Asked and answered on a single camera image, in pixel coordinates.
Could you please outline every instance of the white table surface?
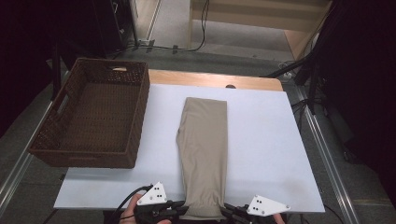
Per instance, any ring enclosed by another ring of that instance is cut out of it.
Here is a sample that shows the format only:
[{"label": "white table surface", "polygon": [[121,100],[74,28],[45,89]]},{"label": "white table surface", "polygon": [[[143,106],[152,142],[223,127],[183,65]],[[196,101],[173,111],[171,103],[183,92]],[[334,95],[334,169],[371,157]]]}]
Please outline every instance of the white table surface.
[{"label": "white table surface", "polygon": [[162,84],[150,86],[135,168],[69,168],[54,207],[114,209],[158,181],[169,200],[184,200],[176,136],[186,97],[228,102],[226,203],[244,205],[257,194],[291,212],[324,212],[285,92]]}]

